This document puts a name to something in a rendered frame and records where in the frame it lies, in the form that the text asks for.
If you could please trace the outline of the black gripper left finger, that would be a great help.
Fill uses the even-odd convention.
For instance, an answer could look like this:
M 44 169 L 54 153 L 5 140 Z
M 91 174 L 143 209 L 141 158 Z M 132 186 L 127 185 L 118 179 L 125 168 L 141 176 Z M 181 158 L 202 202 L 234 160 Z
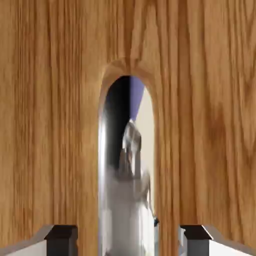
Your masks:
M 0 256 L 78 256 L 76 225 L 45 225 L 28 240 L 0 248 Z

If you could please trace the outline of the light wood drawer front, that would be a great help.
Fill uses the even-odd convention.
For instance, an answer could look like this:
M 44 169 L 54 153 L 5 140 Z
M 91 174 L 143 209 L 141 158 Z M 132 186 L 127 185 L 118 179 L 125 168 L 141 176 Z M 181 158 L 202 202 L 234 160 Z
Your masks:
M 152 97 L 160 256 L 180 224 L 256 251 L 256 0 L 0 0 L 0 247 L 73 224 L 98 256 L 111 71 Z

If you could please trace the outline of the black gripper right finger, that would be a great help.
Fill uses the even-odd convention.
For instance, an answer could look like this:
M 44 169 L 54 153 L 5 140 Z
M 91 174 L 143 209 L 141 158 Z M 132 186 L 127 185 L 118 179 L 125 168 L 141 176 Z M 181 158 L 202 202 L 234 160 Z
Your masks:
M 224 238 L 211 225 L 179 226 L 178 242 L 178 256 L 256 256 L 256 250 Z

